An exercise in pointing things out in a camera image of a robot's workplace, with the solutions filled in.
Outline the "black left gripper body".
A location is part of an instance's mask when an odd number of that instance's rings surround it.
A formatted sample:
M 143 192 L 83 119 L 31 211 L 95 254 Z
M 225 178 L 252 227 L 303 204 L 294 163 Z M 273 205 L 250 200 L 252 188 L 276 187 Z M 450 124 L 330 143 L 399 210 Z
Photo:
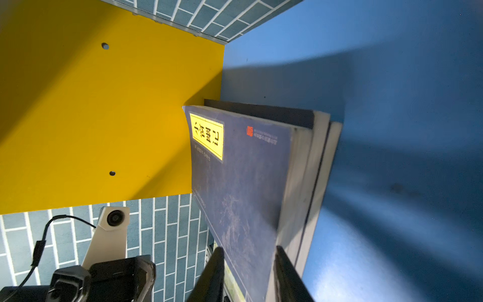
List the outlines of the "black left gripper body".
M 149 255 L 94 264 L 88 301 L 151 301 L 156 265 Z

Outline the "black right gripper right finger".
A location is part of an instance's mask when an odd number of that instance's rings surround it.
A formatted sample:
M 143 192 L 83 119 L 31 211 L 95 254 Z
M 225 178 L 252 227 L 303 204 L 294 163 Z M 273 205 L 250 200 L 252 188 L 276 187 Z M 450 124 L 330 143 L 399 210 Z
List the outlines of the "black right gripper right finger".
M 275 250 L 273 271 L 276 302 L 314 302 L 284 249 L 279 245 Z

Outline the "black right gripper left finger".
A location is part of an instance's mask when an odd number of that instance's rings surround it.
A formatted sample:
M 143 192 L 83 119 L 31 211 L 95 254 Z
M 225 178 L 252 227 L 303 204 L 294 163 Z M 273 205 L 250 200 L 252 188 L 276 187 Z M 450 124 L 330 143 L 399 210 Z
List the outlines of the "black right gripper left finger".
M 225 278 L 225 253 L 217 247 L 192 290 L 187 302 L 222 302 Z

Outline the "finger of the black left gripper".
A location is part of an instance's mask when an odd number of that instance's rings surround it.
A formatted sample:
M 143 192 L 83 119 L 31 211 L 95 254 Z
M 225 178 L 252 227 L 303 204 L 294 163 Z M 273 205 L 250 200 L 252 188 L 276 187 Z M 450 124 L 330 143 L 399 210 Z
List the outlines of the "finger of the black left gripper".
M 87 301 L 92 276 L 82 266 L 57 269 L 50 283 L 45 301 Z

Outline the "navy book yellow label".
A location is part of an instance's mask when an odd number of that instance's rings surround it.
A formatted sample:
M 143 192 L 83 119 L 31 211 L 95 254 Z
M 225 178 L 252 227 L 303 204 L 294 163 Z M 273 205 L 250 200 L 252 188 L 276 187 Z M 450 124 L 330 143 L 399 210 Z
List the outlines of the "navy book yellow label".
M 323 204 L 323 198 L 328 186 L 335 152 L 337 150 L 338 141 L 342 132 L 343 124 L 340 122 L 330 122 L 328 134 L 324 145 L 324 150 L 319 164 L 319 171 L 316 184 L 313 190 L 311 206 L 309 208 L 308 217 L 302 233 L 301 246 L 298 257 L 296 259 L 296 271 L 302 277 L 306 263 L 308 260 L 309 250 L 313 242 L 314 233 L 317 226 L 319 213 Z

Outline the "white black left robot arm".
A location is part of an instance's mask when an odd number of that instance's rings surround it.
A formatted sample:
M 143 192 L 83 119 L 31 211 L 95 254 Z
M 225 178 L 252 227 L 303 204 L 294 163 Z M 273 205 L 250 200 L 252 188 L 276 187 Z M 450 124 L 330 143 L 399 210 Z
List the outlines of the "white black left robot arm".
M 156 265 L 149 255 L 56 270 L 49 285 L 5 287 L 1 301 L 150 301 Z

